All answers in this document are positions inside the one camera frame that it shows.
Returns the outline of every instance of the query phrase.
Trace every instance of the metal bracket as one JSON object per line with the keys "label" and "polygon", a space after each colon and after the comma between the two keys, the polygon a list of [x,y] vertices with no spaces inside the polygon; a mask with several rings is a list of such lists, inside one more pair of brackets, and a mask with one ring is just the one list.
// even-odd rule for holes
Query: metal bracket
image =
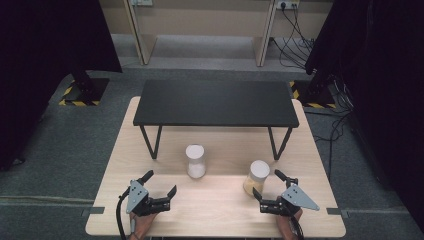
{"label": "metal bracket", "polygon": [[287,188],[287,190],[281,194],[281,197],[295,206],[316,211],[319,210],[319,206],[296,184],[292,184]]}
{"label": "metal bracket", "polygon": [[136,180],[131,180],[130,192],[128,195],[127,213],[130,213],[145,197],[149,191]]}

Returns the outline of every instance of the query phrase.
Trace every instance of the gray carpet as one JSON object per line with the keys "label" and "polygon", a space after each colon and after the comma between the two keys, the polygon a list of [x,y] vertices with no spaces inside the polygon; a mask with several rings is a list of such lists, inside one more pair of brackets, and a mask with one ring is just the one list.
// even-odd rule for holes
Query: gray carpet
{"label": "gray carpet", "polygon": [[[83,212],[96,197],[129,101],[140,95],[146,79],[310,79],[301,73],[163,69],[90,75],[110,78],[100,105],[59,106],[71,80],[65,78],[23,153],[26,162],[0,172],[0,239],[118,239],[86,234]],[[305,111],[332,114],[326,109]],[[325,138],[337,120],[311,113],[307,118],[313,134]],[[318,141],[317,146],[328,172],[329,143]],[[396,193],[384,190],[375,179],[348,124],[333,145],[332,159],[331,185],[346,217],[347,234],[342,239],[424,239]]]}

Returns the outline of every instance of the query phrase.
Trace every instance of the power outlet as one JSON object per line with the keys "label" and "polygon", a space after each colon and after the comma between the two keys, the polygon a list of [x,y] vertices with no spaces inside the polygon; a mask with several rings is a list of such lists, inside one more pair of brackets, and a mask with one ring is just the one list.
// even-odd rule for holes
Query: power outlet
{"label": "power outlet", "polygon": [[294,8],[299,8],[299,3],[300,0],[291,0],[291,1],[278,1],[277,3],[277,9],[281,9],[281,3],[285,3],[286,4],[286,8],[284,8],[285,10],[287,9],[294,9]]}

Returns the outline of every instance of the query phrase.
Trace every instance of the black cable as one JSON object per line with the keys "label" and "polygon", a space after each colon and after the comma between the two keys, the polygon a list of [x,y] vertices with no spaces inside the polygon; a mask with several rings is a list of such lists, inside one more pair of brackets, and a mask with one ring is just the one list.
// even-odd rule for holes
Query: black cable
{"label": "black cable", "polygon": [[336,121],[334,121],[334,122],[332,123],[333,130],[334,130],[334,129],[336,129],[336,130],[335,130],[335,131],[336,131],[336,133],[337,133],[337,137],[336,137],[336,138],[323,138],[323,137],[315,136],[315,135],[314,135],[314,138],[317,138],[317,139],[315,140],[315,142],[318,142],[318,141],[335,142],[335,141],[339,140],[339,138],[340,138],[340,137],[342,137],[342,136],[343,136],[343,134],[344,134],[344,125],[345,125],[345,123],[343,123],[343,124],[342,124],[342,128],[341,128],[341,130],[339,131],[339,130],[338,130],[338,128],[335,128],[335,126],[334,126],[334,124],[336,124],[336,123],[337,123],[337,122],[339,122],[339,121],[340,121],[340,119],[339,119],[339,120],[336,120]]}
{"label": "black cable", "polygon": [[122,240],[126,240],[127,237],[125,236],[125,232],[124,232],[124,228],[122,227],[122,220],[121,220],[121,205],[122,205],[122,201],[124,201],[124,199],[128,196],[130,192],[130,188],[128,188],[123,194],[122,196],[119,196],[119,201],[118,204],[116,206],[116,221],[118,223],[118,229],[119,229],[119,234],[121,235],[121,239]]}
{"label": "black cable", "polygon": [[309,42],[306,41],[306,38],[303,37],[302,31],[300,31],[299,22],[297,21],[297,17],[299,16],[297,4],[294,4],[294,18],[295,18],[295,24],[297,25],[297,28],[299,30],[300,38],[302,39],[303,43],[306,46],[306,49],[308,49],[308,52],[311,53],[312,46],[309,44]]}
{"label": "black cable", "polygon": [[284,51],[280,48],[280,46],[278,45],[277,41],[275,41],[275,39],[273,39],[274,44],[277,46],[277,48],[280,50],[280,57],[279,57],[279,61],[280,61],[280,65],[283,67],[293,67],[293,68],[299,68],[299,69],[303,69],[305,70],[304,67],[302,67],[302,65],[297,65],[297,66],[291,66],[291,65],[285,65],[281,60],[281,55],[284,54],[286,57],[291,58],[291,56],[287,56]]}
{"label": "black cable", "polygon": [[[336,127],[333,128],[333,131],[331,132],[330,139],[333,139],[333,135],[337,127],[340,125],[343,120],[349,116],[350,113],[344,115],[337,123]],[[333,157],[333,141],[330,141],[330,156],[328,157],[328,181],[331,183],[331,168],[332,168],[332,157]]]}
{"label": "black cable", "polygon": [[[345,83],[345,80],[344,80],[344,77],[343,77],[343,68],[342,68],[342,60],[341,59],[339,59],[339,67],[340,67],[340,78],[341,78],[341,82],[343,84],[343,94],[345,95],[345,98],[347,100],[347,103],[346,104],[349,105],[349,108],[350,109],[353,109],[353,107],[354,107],[353,106],[353,103],[352,103],[352,101],[350,101],[350,99],[352,99],[352,95],[350,94],[349,89],[346,87],[346,83]],[[336,80],[340,80],[340,79],[336,78],[334,80],[334,83],[335,83],[335,85],[337,87],[337,90],[339,90],[338,89],[338,86],[337,86],[337,81]]]}
{"label": "black cable", "polygon": [[314,47],[314,40],[308,40],[308,39],[299,39],[297,41],[297,44],[302,47],[302,48],[307,48],[308,51],[310,52],[309,46],[311,46],[310,48],[312,49]]}
{"label": "black cable", "polygon": [[[306,57],[309,57],[308,56],[308,54],[306,54],[304,51],[302,51],[301,49],[300,49],[300,47],[299,47],[299,45],[296,43],[296,41],[294,40],[294,38],[293,38],[293,34],[294,34],[294,31],[296,31],[297,33],[299,33],[299,35],[300,35],[300,37],[302,38],[302,41],[305,43],[305,45],[306,45],[306,48],[308,49],[308,51],[309,51],[309,53],[310,53],[310,45],[309,45],[309,43],[306,41],[306,39],[303,37],[303,34],[302,34],[302,32],[301,32],[301,30],[300,30],[300,26],[299,26],[299,23],[298,23],[298,11],[297,11],[297,5],[295,4],[294,5],[294,18],[295,18],[295,22],[293,23],[293,21],[291,21],[290,20],[290,18],[286,15],[286,13],[285,13],[285,6],[283,6],[282,5],[282,7],[281,7],[281,9],[282,9],[282,13],[283,13],[283,15],[284,15],[284,17],[287,19],[287,21],[289,21],[289,23],[293,26],[293,29],[292,29],[292,32],[291,32],[291,34],[290,34],[290,37],[289,37],[289,39],[286,41],[285,40],[285,38],[283,38],[283,41],[284,41],[284,46],[283,46],[283,48],[279,48],[280,49],[280,51],[282,51],[282,52],[280,52],[280,64],[282,65],[282,66],[284,66],[284,67],[293,67],[293,66],[288,66],[288,65],[285,65],[285,64],[283,64],[282,63],[282,58],[281,58],[281,56],[284,54],[284,56],[288,59],[288,60],[290,60],[290,61],[292,61],[295,65],[297,65],[296,66],[296,68],[300,68],[300,69],[303,69],[303,70],[306,70],[306,68],[305,68],[305,63],[306,63],[306,59],[305,58],[303,58],[302,56],[299,56],[299,54],[297,54],[295,51],[293,51],[293,49],[292,48],[290,48],[290,46],[288,45],[289,43],[290,43],[290,40],[292,40],[293,41],[293,43],[294,43],[294,45],[296,46],[296,48],[303,54],[303,55],[305,55]],[[294,56],[292,57],[292,56],[290,56],[290,53],[286,53],[284,50],[286,49],[286,48],[288,48],[289,49],[289,51],[291,52],[291,54],[293,54]]]}
{"label": "black cable", "polygon": [[304,240],[305,237],[303,236],[303,230],[302,230],[302,227],[300,226],[299,221],[297,221],[296,217],[293,215],[291,216],[291,221],[293,223],[294,230],[296,230],[297,232],[298,240]]}
{"label": "black cable", "polygon": [[336,100],[337,100],[338,105],[341,108],[343,108],[343,111],[339,112],[339,111],[334,111],[334,110],[331,109],[332,112],[334,112],[334,113],[344,113],[344,112],[350,112],[350,111],[353,110],[353,108],[347,103],[345,97],[341,93],[336,94]]}

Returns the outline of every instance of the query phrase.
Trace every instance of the table leg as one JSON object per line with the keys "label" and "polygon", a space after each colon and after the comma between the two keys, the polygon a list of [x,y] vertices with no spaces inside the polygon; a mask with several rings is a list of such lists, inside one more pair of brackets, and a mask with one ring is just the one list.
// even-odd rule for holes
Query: table leg
{"label": "table leg", "polygon": [[162,132],[162,125],[159,125],[158,129],[158,135],[156,136],[156,144],[155,144],[155,150],[153,151],[152,146],[150,145],[149,138],[147,137],[146,129],[144,129],[144,126],[140,126],[141,133],[143,133],[144,140],[146,141],[147,148],[149,149],[150,156],[152,156],[152,159],[156,159],[158,156],[158,150],[159,150],[159,141],[160,141],[160,134]]}
{"label": "table leg", "polygon": [[291,134],[292,130],[293,130],[293,128],[291,128],[291,127],[289,127],[289,129],[287,129],[286,136],[284,136],[283,143],[281,143],[280,150],[277,153],[277,149],[275,148],[274,137],[272,135],[272,129],[271,129],[271,127],[268,127],[269,138],[271,139],[272,152],[274,154],[274,160],[279,160],[280,159],[281,153],[283,153],[284,148],[286,148],[287,141],[290,138],[290,134]]}

